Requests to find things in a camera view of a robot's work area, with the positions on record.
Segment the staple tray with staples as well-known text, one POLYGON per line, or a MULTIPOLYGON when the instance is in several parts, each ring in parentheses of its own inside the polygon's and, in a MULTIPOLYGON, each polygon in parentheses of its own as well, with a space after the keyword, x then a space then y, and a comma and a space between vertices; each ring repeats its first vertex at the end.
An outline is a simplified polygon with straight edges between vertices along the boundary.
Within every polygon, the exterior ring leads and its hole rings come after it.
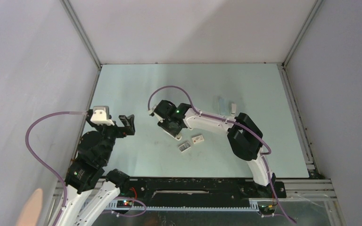
POLYGON ((181 145, 179 145, 178 149, 180 150, 180 152, 185 152, 187 150, 189 150, 191 148, 191 144, 189 141, 185 141, 184 143, 182 143, 181 145))

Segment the staple box sleeve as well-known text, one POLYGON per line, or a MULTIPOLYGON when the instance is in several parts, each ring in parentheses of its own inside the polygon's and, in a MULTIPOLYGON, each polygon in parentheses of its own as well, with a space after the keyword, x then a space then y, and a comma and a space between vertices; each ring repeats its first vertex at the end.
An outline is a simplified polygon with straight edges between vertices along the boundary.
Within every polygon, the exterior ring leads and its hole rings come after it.
POLYGON ((196 144, 204 142, 205 139, 204 139, 203 135, 196 135, 196 136, 192 137, 191 140, 192 140, 192 143, 196 145, 196 144))

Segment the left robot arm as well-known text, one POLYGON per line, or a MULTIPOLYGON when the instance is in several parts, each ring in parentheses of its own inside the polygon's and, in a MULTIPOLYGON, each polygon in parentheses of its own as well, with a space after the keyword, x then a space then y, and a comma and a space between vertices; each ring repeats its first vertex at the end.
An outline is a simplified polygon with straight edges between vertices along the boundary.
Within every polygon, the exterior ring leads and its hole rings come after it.
POLYGON ((99 191, 85 204, 105 172, 104 167, 108 165, 115 141, 135 134, 133 114, 120 115, 119 119, 122 127, 117 126, 110 115, 103 115, 97 121, 92 110, 87 113, 85 120, 94 130, 81 137, 77 146, 78 155, 65 178, 61 196, 65 205, 56 208, 56 217, 49 222, 50 226, 91 226, 114 198, 129 193, 130 177, 113 169, 105 176, 99 191))

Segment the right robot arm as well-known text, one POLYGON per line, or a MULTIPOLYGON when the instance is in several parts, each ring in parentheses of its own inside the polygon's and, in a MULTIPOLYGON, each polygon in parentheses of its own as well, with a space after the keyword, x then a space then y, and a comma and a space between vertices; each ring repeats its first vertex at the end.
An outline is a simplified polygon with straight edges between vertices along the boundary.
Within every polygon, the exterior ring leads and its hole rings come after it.
POLYGON ((276 176, 271 170, 264 152, 269 146, 263 141, 263 134, 251 118, 240 113, 237 117, 225 117, 205 113, 192 104, 179 106, 162 100, 148 110, 150 116, 158 119, 158 126, 168 135, 179 140, 183 129, 202 129, 225 135, 235 156, 244 160, 252 172, 255 190, 262 197, 278 197, 275 188, 276 176))

